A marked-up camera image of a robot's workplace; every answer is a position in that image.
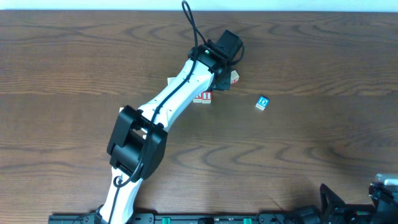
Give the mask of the red I letter block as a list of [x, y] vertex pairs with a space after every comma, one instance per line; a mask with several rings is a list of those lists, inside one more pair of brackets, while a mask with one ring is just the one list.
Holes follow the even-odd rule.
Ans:
[[211, 91], [204, 91], [202, 93], [202, 103], [203, 104], [210, 104], [212, 101], [212, 92]]

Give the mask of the red A letter block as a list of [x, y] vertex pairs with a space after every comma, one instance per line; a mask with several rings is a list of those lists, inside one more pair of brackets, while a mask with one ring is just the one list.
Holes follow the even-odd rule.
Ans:
[[202, 101], [203, 101], [203, 97], [202, 97], [201, 93], [199, 95], [197, 95], [196, 97], [194, 97], [194, 99], [193, 99], [194, 103], [202, 103]]

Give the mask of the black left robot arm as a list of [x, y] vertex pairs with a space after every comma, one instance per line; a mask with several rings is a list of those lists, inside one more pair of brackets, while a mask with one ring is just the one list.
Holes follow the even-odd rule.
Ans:
[[112, 182], [97, 222], [129, 221], [139, 187], [164, 157], [172, 124], [199, 94], [230, 87], [236, 54], [225, 46], [194, 47], [179, 74], [157, 96], [136, 110], [120, 110], [106, 149]]

